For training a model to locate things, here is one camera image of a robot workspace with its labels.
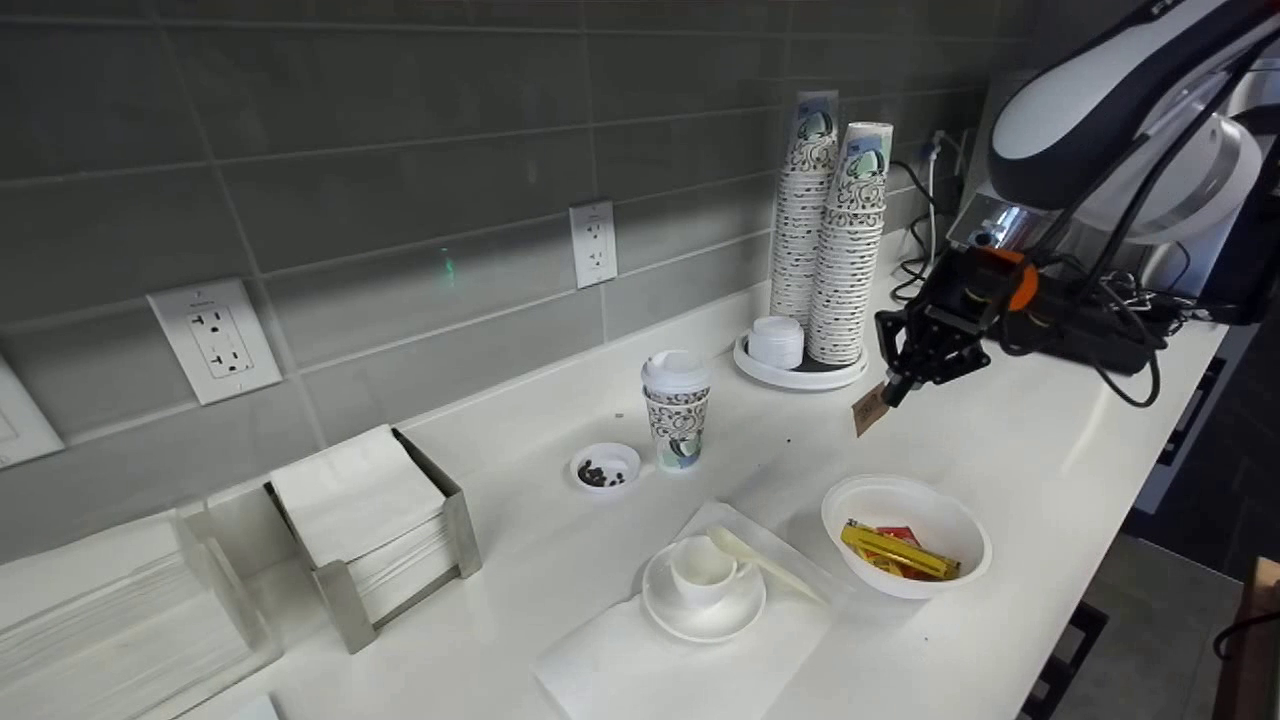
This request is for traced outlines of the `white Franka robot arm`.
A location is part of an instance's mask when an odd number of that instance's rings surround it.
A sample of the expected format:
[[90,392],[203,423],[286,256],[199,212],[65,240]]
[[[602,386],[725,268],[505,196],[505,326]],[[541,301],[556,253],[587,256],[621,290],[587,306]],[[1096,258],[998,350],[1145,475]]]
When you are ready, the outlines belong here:
[[1021,82],[921,290],[877,320],[884,403],[1009,357],[1156,376],[1187,317],[1280,271],[1280,0],[1147,0]]

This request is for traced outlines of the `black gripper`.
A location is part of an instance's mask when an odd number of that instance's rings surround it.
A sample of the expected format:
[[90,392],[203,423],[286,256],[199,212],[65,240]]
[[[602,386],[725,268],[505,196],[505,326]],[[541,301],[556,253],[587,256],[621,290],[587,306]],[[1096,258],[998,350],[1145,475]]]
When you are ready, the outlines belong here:
[[949,247],[923,288],[897,310],[877,310],[888,366],[884,403],[901,409],[923,384],[949,384],[993,364],[978,338],[1010,310],[1027,310],[1040,271],[1010,247]]

